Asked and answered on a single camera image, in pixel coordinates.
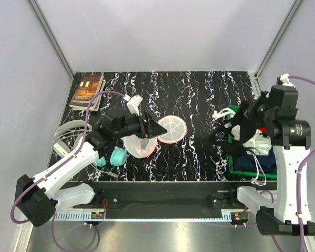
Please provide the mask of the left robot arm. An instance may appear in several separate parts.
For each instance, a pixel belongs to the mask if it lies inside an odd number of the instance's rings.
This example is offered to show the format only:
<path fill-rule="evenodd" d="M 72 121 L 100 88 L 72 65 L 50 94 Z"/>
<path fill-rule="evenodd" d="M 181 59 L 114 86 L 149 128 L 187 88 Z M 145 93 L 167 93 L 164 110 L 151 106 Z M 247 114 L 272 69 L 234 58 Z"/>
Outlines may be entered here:
<path fill-rule="evenodd" d="M 10 210 L 11 220 L 16 224 L 20 222 L 14 217 L 15 208 L 24 214 L 27 222 L 40 227 L 62 209 L 76 205 L 99 207 L 103 201 L 103 189 L 94 182 L 84 182 L 67 189 L 63 186 L 113 149 L 119 139 L 132 135 L 152 139 L 166 133 L 167 129 L 147 111 L 143 115 L 107 117 L 95 129 L 85 132 L 80 144 L 53 166 L 33 177 L 23 175 L 17 180 L 15 201 Z"/>

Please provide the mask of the white pink mesh laundry bag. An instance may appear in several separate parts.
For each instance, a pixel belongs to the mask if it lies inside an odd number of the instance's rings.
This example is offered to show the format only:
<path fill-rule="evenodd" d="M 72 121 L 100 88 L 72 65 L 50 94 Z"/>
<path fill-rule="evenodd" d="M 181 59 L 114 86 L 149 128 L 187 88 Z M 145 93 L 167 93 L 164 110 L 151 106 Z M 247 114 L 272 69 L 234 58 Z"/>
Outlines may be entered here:
<path fill-rule="evenodd" d="M 123 146 L 130 155 L 138 159 L 147 158 L 155 151 L 158 142 L 174 144 L 186 136 L 186 123 L 178 116 L 168 115 L 161 118 L 157 123 L 160 126 L 157 132 L 158 135 L 153 138 L 141 139 L 136 135 L 132 135 L 122 139 Z"/>

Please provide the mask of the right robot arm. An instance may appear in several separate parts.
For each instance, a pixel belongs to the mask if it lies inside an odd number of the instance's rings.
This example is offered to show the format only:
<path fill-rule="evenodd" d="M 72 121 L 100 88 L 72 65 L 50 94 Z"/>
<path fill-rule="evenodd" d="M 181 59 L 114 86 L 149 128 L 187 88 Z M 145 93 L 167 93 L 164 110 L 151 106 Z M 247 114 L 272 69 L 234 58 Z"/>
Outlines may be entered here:
<path fill-rule="evenodd" d="M 256 215 L 262 235 L 315 236 L 307 198 L 306 158 L 311 148 L 311 127 L 297 120 L 298 91 L 292 86 L 273 85 L 261 92 L 246 117 L 265 126 L 277 166 L 275 203 L 255 188 L 241 186 L 228 194 L 234 208 L 245 205 Z"/>

